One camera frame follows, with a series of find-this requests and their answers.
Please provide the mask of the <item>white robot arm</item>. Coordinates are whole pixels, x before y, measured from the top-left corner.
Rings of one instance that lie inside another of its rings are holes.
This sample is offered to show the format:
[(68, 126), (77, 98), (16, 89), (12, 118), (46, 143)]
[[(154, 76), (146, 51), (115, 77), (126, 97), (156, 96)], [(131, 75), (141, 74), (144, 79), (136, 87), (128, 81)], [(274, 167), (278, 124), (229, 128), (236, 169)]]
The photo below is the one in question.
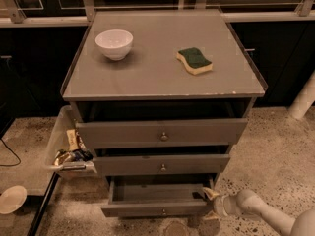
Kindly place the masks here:
[(205, 220), (237, 216), (262, 219), (280, 236), (315, 236), (315, 209), (303, 212), (298, 218), (290, 217), (264, 202), (254, 191), (244, 189), (235, 195), (221, 195), (204, 187), (203, 192), (213, 203)]

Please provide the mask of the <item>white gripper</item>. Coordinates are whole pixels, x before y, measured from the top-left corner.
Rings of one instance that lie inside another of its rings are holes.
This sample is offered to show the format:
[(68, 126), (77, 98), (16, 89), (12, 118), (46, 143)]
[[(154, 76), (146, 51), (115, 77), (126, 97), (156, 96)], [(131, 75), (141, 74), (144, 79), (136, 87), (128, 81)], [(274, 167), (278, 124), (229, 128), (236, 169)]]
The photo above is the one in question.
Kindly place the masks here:
[(214, 211), (209, 212), (204, 216), (205, 220), (216, 220), (220, 217), (241, 216), (244, 210), (238, 204), (237, 195), (223, 195), (208, 187), (203, 188), (210, 201), (214, 200)]

